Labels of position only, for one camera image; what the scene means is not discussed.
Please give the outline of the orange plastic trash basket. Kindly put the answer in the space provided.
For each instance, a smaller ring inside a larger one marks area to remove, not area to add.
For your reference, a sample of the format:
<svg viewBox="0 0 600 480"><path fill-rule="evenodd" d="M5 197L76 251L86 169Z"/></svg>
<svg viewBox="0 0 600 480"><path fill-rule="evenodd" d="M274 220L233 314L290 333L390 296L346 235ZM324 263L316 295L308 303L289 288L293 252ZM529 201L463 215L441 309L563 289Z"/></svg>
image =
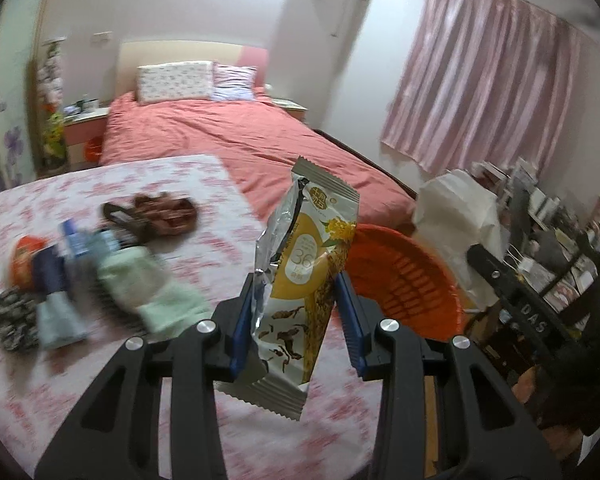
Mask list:
<svg viewBox="0 0 600 480"><path fill-rule="evenodd" d="M446 341L464 328L454 278L436 257L398 231L361 224L346 271L358 295L374 300L419 336Z"/></svg>

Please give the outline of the pink striped pillow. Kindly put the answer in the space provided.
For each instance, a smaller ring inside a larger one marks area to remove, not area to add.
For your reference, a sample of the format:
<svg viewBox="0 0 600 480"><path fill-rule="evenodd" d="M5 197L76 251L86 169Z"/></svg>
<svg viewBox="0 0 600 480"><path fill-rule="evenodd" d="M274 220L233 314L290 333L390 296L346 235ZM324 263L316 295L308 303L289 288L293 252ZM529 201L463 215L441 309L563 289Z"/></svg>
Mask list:
<svg viewBox="0 0 600 480"><path fill-rule="evenodd" d="M257 69L253 66L215 63L213 66L212 101L253 101L256 76Z"/></svg>

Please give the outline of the light blue cream tube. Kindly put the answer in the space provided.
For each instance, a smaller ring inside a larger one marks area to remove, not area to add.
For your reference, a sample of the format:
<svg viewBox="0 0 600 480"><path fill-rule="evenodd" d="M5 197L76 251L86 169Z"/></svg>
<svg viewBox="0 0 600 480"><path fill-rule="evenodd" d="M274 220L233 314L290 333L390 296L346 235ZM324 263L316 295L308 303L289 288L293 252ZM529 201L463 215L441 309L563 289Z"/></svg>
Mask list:
<svg viewBox="0 0 600 480"><path fill-rule="evenodd" d="M36 306L36 328L43 350L56 350L87 337L78 310L63 290L52 292Z"/></svg>

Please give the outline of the black white patterned item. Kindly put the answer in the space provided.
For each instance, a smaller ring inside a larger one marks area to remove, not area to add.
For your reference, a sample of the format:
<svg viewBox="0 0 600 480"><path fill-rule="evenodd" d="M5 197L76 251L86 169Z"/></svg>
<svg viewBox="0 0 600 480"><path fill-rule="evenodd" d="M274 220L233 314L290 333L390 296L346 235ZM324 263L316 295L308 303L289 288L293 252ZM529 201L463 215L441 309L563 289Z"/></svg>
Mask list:
<svg viewBox="0 0 600 480"><path fill-rule="evenodd" d="M0 292L0 346L6 352L38 348L38 303L28 292L12 287Z"/></svg>

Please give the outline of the blue small carton box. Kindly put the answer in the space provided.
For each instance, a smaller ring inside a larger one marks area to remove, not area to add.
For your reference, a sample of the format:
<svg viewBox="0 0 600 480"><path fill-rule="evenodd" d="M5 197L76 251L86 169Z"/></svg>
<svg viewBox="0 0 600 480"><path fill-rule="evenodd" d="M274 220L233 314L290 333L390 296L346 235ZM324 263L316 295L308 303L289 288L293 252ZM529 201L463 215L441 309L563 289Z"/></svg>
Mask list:
<svg viewBox="0 0 600 480"><path fill-rule="evenodd" d="M60 227L71 255L75 259L89 258L93 262L99 262L121 248L117 237L110 229L79 230L72 219L65 220Z"/></svg>

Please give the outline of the cluttered shelf rack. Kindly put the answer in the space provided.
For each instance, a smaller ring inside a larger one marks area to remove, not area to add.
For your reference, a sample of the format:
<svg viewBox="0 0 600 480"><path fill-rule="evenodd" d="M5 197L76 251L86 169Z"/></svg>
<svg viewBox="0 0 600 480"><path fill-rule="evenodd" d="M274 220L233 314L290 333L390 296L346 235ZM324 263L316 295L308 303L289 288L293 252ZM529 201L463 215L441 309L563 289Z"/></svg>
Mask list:
<svg viewBox="0 0 600 480"><path fill-rule="evenodd" d="M552 307L566 325L600 321L600 197L591 222L581 229L563 206L548 220L539 219L530 210L532 196L514 181L505 255L473 244L466 254L469 266L504 300L520 289Z"/></svg>

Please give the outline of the dark blue packet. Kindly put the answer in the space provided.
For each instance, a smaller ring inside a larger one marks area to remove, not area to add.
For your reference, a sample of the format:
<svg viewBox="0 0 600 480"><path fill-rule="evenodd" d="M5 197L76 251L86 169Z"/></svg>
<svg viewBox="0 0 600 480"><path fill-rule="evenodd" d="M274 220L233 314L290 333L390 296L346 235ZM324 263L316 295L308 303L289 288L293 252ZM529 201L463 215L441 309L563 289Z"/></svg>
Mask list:
<svg viewBox="0 0 600 480"><path fill-rule="evenodd" d="M71 284L65 258L57 246L47 246L36 252L31 260L33 287L39 294L70 292Z"/></svg>

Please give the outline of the pink striped curtain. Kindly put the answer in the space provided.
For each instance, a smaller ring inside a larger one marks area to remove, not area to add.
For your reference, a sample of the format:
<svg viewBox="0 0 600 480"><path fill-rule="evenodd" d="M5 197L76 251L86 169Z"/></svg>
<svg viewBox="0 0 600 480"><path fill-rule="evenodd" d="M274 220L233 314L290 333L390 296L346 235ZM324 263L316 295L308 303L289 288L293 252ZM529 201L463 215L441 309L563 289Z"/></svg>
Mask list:
<svg viewBox="0 0 600 480"><path fill-rule="evenodd" d="M427 174L543 171L576 86L581 33L526 0L425 0L381 143Z"/></svg>

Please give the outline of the floral sliding wardrobe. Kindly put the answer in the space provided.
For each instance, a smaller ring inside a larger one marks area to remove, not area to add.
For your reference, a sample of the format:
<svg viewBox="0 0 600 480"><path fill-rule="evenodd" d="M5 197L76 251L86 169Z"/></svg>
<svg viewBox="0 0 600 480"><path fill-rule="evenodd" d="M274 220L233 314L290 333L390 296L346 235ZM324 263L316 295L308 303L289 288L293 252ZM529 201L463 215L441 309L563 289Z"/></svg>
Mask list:
<svg viewBox="0 0 600 480"><path fill-rule="evenodd" d="M35 177L31 140L34 14L26 4L0 7L0 192Z"/></svg>

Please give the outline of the yellow silver snack wrapper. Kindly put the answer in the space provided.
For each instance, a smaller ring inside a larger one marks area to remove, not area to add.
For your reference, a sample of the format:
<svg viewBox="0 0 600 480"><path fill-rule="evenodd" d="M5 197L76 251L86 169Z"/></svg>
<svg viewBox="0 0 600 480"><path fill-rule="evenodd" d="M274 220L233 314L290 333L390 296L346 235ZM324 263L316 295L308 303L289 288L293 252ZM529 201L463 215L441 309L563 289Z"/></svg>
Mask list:
<svg viewBox="0 0 600 480"><path fill-rule="evenodd" d="M256 243L246 364L223 390L297 420L358 225L360 196L303 157L291 180Z"/></svg>

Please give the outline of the orange round lid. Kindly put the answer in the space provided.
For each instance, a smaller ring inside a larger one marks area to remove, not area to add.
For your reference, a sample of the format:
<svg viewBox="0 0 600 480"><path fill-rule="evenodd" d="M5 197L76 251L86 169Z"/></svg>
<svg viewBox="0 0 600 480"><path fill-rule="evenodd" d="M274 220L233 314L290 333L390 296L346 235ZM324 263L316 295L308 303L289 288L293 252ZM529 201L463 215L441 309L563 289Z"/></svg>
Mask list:
<svg viewBox="0 0 600 480"><path fill-rule="evenodd" d="M32 292L34 289L33 257L46 245L45 238L32 235L25 235L16 241L7 266L9 284L25 292Z"/></svg>

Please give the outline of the stuffed toy stack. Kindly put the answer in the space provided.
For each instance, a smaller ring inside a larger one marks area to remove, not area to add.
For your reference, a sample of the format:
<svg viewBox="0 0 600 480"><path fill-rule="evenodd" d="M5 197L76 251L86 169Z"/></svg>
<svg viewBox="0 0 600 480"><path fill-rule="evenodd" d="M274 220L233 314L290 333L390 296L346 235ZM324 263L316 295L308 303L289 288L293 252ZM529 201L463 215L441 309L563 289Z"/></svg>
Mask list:
<svg viewBox="0 0 600 480"><path fill-rule="evenodd" d="M67 163L64 135L64 60L61 52L64 41L64 38L54 38L43 44L44 55L36 71L44 172L57 171Z"/></svg>

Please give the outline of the grey green cloth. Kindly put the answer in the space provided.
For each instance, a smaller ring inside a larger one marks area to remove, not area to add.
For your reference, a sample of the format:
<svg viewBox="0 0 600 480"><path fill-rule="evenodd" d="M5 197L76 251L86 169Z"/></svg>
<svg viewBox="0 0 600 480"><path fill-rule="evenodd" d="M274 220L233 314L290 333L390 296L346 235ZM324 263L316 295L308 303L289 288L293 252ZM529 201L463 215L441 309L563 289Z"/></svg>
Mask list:
<svg viewBox="0 0 600 480"><path fill-rule="evenodd" d="M112 252L97 278L117 307L136 315L157 340L172 339L206 318L212 307L192 284L179 281L146 247Z"/></svg>

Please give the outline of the pink bedside table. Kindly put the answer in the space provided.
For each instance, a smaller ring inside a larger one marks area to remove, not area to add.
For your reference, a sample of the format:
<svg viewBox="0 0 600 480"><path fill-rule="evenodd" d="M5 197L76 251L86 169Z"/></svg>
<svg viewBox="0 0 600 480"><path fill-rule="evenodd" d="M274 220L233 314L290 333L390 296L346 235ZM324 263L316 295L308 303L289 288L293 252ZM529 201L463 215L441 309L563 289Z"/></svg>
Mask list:
<svg viewBox="0 0 600 480"><path fill-rule="evenodd" d="M70 171L95 167L102 156L108 107L99 107L66 120L65 138Z"/></svg>

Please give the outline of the brown plaid scrunchie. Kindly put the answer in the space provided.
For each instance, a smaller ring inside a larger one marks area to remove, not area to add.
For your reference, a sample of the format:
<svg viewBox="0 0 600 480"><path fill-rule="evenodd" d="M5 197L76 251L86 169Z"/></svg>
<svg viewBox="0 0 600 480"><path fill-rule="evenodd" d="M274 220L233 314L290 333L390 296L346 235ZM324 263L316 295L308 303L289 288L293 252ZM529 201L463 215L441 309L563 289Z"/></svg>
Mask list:
<svg viewBox="0 0 600 480"><path fill-rule="evenodd" d="M196 228L198 209L187 197L170 193L136 194L133 209L152 226L158 236L179 236Z"/></svg>

